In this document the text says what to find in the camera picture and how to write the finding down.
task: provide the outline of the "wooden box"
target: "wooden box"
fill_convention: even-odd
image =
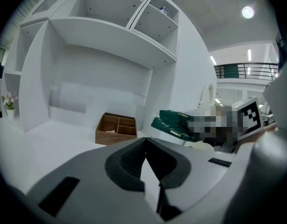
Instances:
[[[95,143],[112,145],[136,138],[136,122],[133,117],[105,113],[97,126]]]

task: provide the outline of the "white cabinet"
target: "white cabinet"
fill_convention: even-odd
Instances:
[[[24,132],[49,118],[95,127],[112,112],[160,137],[153,116],[194,109],[208,83],[207,48],[171,1],[43,0],[10,49],[2,93],[20,92],[14,124]]]

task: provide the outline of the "flower pot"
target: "flower pot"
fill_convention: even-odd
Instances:
[[[16,116],[16,109],[7,110],[7,116],[9,119],[14,119],[14,117]]]

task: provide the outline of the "black slot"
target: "black slot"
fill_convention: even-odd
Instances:
[[[215,159],[215,158],[209,159],[208,162],[212,162],[212,163],[215,163],[215,164],[227,167],[227,168],[231,166],[232,164],[231,162],[220,160],[220,159]]]
[[[161,186],[160,188],[160,193],[159,193],[159,199],[158,199],[158,205],[157,205],[157,211],[156,211],[163,220],[168,221],[174,217],[176,217],[177,215],[181,214],[182,212],[174,207],[171,206],[166,198],[165,195],[165,190],[164,188]]]
[[[51,216],[55,217],[79,181],[79,179],[74,177],[66,177],[40,202],[38,206]]]

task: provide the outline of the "green bag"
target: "green bag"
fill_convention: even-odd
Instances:
[[[180,112],[161,110],[160,118],[154,118],[151,126],[162,132],[170,134],[181,140],[198,142],[200,139],[194,137],[194,134],[187,128],[187,121],[193,120],[193,116],[189,116]]]

